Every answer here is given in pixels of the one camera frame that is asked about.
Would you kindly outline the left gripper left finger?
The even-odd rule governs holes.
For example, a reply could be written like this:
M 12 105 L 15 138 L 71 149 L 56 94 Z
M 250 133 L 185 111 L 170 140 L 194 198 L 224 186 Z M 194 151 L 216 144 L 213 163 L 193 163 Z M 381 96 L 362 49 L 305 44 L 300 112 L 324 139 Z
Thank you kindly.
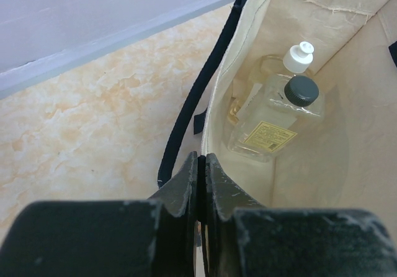
M 1 245 L 2 276 L 194 276 L 199 159 L 151 197 L 37 201 Z

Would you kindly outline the amber bottle white cap tall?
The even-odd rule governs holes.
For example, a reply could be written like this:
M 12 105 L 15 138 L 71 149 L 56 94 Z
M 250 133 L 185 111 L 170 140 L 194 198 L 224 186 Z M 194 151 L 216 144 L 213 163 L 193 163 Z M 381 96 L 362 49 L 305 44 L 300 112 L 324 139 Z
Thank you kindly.
M 290 79 L 296 75 L 312 77 L 309 66 L 313 62 L 314 46 L 306 41 L 290 47 L 285 55 L 265 55 L 257 59 L 246 80 L 244 92 L 230 106 L 228 120 L 237 124 L 246 113 L 252 100 L 263 87 L 268 77 Z

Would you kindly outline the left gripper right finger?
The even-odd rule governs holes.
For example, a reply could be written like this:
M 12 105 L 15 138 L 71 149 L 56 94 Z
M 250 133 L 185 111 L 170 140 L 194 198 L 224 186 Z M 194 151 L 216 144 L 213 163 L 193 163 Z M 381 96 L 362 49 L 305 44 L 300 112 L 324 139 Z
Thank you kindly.
M 360 209 L 273 209 L 205 159 L 207 276 L 395 276 L 396 246 Z

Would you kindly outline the beige canvas tote bag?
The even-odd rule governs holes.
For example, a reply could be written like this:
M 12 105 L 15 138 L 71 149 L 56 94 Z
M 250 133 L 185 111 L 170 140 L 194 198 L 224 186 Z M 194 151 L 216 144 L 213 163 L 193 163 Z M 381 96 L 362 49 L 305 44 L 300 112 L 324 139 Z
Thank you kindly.
M 325 118 L 268 163 L 227 151 L 227 109 L 257 59 L 314 45 Z M 202 134 L 199 209 L 206 229 L 205 159 L 273 209 L 360 209 L 396 246 L 396 0 L 235 0 L 179 113 L 158 184 L 171 178 L 189 122 Z

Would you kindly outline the clear bottle dark cap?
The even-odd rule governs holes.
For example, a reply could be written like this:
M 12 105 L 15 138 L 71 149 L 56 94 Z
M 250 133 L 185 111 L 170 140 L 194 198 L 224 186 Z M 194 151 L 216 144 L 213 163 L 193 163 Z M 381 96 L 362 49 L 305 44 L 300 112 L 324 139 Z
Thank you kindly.
M 231 132 L 228 150 L 267 162 L 292 140 L 320 123 L 324 96 L 313 79 L 296 75 L 268 77 Z

